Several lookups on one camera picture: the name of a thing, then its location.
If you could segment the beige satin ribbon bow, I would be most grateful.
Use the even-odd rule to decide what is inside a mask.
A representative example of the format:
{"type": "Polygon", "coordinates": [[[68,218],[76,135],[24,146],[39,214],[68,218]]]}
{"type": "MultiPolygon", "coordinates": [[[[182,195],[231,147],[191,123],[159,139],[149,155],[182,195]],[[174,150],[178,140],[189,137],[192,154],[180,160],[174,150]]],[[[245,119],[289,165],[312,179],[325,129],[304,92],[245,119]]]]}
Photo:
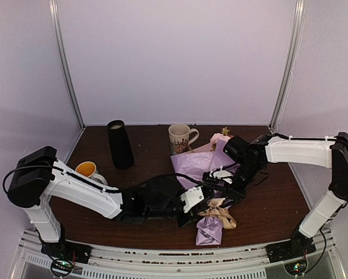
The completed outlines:
{"type": "Polygon", "coordinates": [[[224,229],[230,230],[235,229],[237,226],[236,220],[229,213],[227,205],[225,208],[222,206],[225,205],[226,198],[214,198],[208,201],[206,210],[203,210],[197,213],[202,217],[214,217],[218,218],[224,229]]]}

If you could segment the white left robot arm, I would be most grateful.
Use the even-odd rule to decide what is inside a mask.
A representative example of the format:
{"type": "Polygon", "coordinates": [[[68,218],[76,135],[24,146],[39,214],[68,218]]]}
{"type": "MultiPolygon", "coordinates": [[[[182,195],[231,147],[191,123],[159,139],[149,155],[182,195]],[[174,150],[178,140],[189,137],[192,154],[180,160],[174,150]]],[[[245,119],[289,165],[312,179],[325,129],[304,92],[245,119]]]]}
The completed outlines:
{"type": "Polygon", "coordinates": [[[70,255],[71,244],[62,237],[63,228],[49,205],[56,196],[93,210],[106,219],[124,224],[142,224],[151,219],[175,219],[179,227],[197,217],[205,203],[198,185],[183,189],[180,174],[164,174],[126,189],[96,182],[64,164],[56,149],[45,146],[23,158],[4,180],[8,199],[22,208],[41,239],[59,258],[70,255]]]}

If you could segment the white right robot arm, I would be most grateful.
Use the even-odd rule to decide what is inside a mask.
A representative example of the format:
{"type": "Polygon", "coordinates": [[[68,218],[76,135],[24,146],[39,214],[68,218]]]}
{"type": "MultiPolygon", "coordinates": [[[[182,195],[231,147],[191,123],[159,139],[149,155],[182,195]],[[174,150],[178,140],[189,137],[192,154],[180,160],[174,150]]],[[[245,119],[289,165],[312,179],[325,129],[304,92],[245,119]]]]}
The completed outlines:
{"type": "Polygon", "coordinates": [[[348,202],[348,133],[322,138],[299,138],[268,134],[247,142],[231,138],[223,148],[239,166],[226,183],[224,192],[234,201],[246,194],[256,174],[269,163],[288,163],[304,192],[312,202],[310,212],[298,225],[295,236],[286,244],[290,256],[299,256],[308,248],[308,239],[329,222],[348,202]]]}

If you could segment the purple flower bouquet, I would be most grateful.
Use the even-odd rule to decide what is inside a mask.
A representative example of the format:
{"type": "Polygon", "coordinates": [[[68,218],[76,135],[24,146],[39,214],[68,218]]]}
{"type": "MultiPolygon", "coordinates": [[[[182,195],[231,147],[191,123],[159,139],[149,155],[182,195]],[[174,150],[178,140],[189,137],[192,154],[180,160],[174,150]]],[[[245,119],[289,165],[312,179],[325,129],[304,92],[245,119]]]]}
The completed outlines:
{"type": "MultiPolygon", "coordinates": [[[[220,133],[215,133],[209,143],[178,155],[171,156],[173,169],[176,173],[187,175],[194,180],[202,180],[203,173],[221,166],[233,172],[237,166],[223,153],[223,147],[232,136],[227,127],[220,133]]],[[[216,192],[214,198],[221,198],[221,193],[216,192]]],[[[223,226],[218,218],[202,217],[196,224],[196,245],[220,245],[222,241],[223,226]]]]}

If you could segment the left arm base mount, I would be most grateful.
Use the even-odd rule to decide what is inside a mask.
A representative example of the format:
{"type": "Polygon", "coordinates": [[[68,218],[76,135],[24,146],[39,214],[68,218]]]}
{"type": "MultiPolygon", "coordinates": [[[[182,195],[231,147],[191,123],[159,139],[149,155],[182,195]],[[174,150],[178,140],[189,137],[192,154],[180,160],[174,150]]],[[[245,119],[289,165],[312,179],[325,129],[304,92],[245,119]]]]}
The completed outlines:
{"type": "Polygon", "coordinates": [[[91,255],[91,246],[69,242],[61,237],[59,242],[45,242],[41,235],[38,236],[41,243],[41,253],[47,255],[50,260],[50,272],[55,278],[69,276],[76,267],[76,263],[87,264],[91,255]]]}

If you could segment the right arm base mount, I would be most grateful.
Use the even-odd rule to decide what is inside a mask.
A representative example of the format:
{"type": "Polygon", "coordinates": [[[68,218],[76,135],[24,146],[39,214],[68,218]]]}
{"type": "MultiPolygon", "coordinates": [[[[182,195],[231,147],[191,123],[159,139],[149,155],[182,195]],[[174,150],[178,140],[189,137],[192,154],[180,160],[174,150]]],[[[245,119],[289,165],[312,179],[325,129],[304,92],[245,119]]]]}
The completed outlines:
{"type": "Polygon", "coordinates": [[[287,241],[266,246],[270,263],[284,262],[285,271],[291,276],[303,276],[308,271],[309,253],[316,252],[313,238],[307,238],[299,231],[299,225],[287,241]]]}

